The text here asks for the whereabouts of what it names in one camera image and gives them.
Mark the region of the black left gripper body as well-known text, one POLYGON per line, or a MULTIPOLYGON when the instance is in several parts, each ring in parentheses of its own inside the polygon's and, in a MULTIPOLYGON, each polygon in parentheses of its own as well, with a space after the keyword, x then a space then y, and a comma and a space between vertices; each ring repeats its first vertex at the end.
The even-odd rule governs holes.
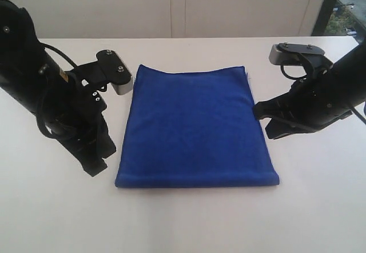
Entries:
POLYGON ((107 105, 100 91, 91 91, 76 70, 40 70, 45 88, 37 100, 37 126, 71 153, 75 140, 97 140, 99 114, 107 105))

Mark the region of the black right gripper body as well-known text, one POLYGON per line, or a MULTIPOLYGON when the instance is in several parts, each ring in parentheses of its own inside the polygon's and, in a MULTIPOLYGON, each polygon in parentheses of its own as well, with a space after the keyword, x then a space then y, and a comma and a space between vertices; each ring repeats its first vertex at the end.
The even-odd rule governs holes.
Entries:
POLYGON ((292 113, 302 123, 298 133, 320 131, 352 113, 353 67, 335 64, 313 82, 295 83, 288 91, 292 113))

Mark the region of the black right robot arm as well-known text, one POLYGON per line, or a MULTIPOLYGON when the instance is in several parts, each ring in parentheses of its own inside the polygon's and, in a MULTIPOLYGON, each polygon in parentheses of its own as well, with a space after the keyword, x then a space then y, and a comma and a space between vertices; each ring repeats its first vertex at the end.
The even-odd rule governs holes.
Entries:
POLYGON ((314 45, 278 43, 269 61, 293 83, 287 93, 253 107, 257 120, 270 120, 268 138, 318 132, 352 114, 365 121, 356 111, 365 102, 365 43, 336 62, 314 45))

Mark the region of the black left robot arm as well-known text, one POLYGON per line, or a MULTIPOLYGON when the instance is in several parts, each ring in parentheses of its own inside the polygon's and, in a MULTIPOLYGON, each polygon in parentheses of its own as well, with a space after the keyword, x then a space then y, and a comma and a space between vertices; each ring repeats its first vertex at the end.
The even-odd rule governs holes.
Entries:
POLYGON ((108 80, 97 62, 62 70, 52 49, 38 40, 26 9, 1 0, 1 88, 35 116, 45 137, 95 176, 116 151, 102 115, 108 80))

